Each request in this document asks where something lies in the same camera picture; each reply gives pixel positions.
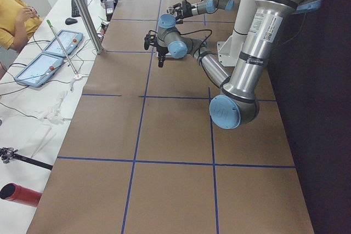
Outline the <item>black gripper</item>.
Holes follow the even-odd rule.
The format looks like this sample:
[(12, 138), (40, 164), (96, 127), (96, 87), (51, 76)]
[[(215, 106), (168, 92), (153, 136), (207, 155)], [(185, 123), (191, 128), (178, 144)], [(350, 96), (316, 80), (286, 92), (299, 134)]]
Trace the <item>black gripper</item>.
[(156, 52), (157, 52), (157, 57), (159, 60), (164, 60), (166, 57), (166, 54), (168, 53), (168, 48), (162, 46), (159, 41), (156, 41)]
[(192, 5), (188, 1), (182, 1), (179, 18), (181, 20), (192, 16)]

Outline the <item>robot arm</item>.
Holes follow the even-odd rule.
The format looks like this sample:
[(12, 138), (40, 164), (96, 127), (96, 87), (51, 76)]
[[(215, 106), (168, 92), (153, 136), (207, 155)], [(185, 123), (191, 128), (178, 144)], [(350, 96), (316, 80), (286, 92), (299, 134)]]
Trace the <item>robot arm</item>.
[(198, 3), (191, 4), (187, 0), (182, 0), (172, 6), (176, 12), (175, 20), (178, 24), (183, 23), (183, 19), (202, 15), (213, 14), (218, 9), (231, 11), (234, 7), (234, 0), (201, 0)]
[(241, 0), (233, 33), (218, 44), (212, 54), (206, 41), (187, 38), (176, 28), (178, 20), (217, 9), (231, 10), (233, 0), (183, 1), (168, 8), (158, 20), (155, 36), (146, 36), (144, 47), (153, 46), (158, 64), (166, 55), (181, 59), (193, 56), (221, 93), (210, 102), (212, 121), (223, 129), (234, 129), (258, 115), (259, 103), (254, 93), (266, 67), (275, 39), (284, 19), (291, 14), (312, 12), (322, 0)]

